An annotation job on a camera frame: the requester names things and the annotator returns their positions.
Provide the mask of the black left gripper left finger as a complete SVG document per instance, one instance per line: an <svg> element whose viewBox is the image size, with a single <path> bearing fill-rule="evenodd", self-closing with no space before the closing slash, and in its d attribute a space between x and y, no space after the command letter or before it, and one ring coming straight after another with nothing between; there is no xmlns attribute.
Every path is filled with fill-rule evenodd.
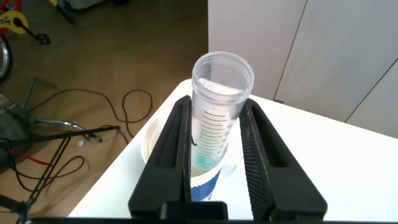
<svg viewBox="0 0 398 224"><path fill-rule="evenodd" d="M190 201L192 100L177 100L128 201L133 218L158 217L168 202Z"/></svg>

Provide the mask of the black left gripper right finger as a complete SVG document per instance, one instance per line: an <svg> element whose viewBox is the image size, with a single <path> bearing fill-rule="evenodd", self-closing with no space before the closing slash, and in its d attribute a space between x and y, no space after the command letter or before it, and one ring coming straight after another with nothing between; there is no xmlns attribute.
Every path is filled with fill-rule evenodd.
<svg viewBox="0 0 398 224"><path fill-rule="evenodd" d="M323 221L327 202L254 100L245 101L239 124L254 219Z"/></svg>

